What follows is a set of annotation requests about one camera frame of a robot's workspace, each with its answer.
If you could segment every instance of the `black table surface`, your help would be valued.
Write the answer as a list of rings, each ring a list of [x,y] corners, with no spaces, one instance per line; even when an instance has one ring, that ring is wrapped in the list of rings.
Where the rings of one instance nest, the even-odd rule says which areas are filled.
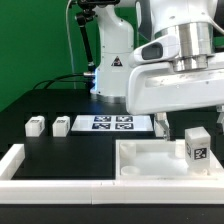
[[[126,114],[128,113],[125,104],[92,100],[85,90],[29,91],[0,113],[0,157],[5,155],[12,144],[25,144],[26,159],[14,179],[114,179],[115,140],[149,139],[154,138],[153,133],[70,132],[66,138],[53,138],[52,124],[56,117],[63,115],[70,116],[72,124],[77,115]],[[46,130],[39,138],[26,138],[25,123],[30,117],[38,115],[45,117]],[[213,152],[222,161],[224,139],[223,136],[216,135],[217,117],[218,114],[213,107],[168,113],[175,138],[183,138],[186,128],[204,126],[212,135]],[[93,145],[95,152],[100,156],[92,153]],[[77,155],[78,159],[74,165],[73,158]],[[64,168],[56,169],[55,174],[58,163]],[[0,223],[223,223],[223,212],[223,205],[11,205],[9,203],[0,205]]]

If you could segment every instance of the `cable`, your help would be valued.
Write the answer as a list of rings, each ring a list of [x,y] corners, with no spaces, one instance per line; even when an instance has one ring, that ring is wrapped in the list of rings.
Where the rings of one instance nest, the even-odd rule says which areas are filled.
[[[33,87],[33,90],[34,89],[36,89],[39,85],[41,85],[41,84],[43,84],[43,83],[46,83],[46,82],[51,82],[51,81],[54,81],[53,83],[55,83],[55,82],[75,82],[75,83],[85,83],[85,81],[75,81],[75,80],[73,80],[73,81],[66,81],[66,80],[44,80],[44,81],[42,81],[42,82],[39,82],[39,83],[37,83],[34,87]]]
[[[55,81],[60,80],[60,79],[67,79],[67,78],[73,78],[73,77],[83,77],[83,74],[71,74],[71,75],[63,75],[59,76],[55,79],[52,79],[50,82],[48,82],[47,85],[44,86],[44,89],[47,89],[50,85],[52,85]]]
[[[66,7],[66,29],[67,29],[68,45],[69,45],[69,52],[70,52],[70,58],[71,58],[72,73],[75,73],[74,57],[73,57],[72,43],[71,43],[71,33],[70,33],[69,19],[68,19],[68,10],[69,10],[69,6],[71,2],[72,0],[69,0]]]
[[[217,30],[219,31],[222,35],[224,35],[224,30],[211,18],[209,17],[209,20],[212,24],[212,26]]]

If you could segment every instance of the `green wall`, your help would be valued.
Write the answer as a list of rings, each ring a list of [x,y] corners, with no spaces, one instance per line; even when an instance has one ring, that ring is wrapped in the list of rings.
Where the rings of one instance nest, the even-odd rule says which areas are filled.
[[[0,111],[42,81],[71,73],[65,26],[68,0],[0,0]],[[75,72],[86,71],[81,35],[70,10],[70,28]],[[135,23],[132,9],[118,10]],[[96,64],[99,63],[99,33],[96,22],[87,25]],[[53,88],[73,88],[72,83]]]

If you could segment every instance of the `cube with marker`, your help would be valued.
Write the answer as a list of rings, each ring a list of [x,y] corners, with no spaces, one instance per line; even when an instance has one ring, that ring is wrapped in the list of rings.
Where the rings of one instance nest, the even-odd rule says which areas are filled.
[[[54,137],[66,137],[70,130],[70,117],[58,117],[53,124]]]
[[[185,130],[185,160],[190,168],[210,167],[211,136],[204,127]]]
[[[25,124],[27,137],[39,137],[45,129],[45,118],[43,116],[31,117]]]

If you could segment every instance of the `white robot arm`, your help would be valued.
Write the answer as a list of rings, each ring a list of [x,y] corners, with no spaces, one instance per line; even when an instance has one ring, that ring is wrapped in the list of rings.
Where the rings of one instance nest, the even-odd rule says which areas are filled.
[[[224,53],[215,54],[213,48],[213,18],[223,1],[145,1],[154,40],[130,56],[135,68],[127,88],[128,112],[152,114],[223,104]],[[145,1],[137,1],[137,8]]]

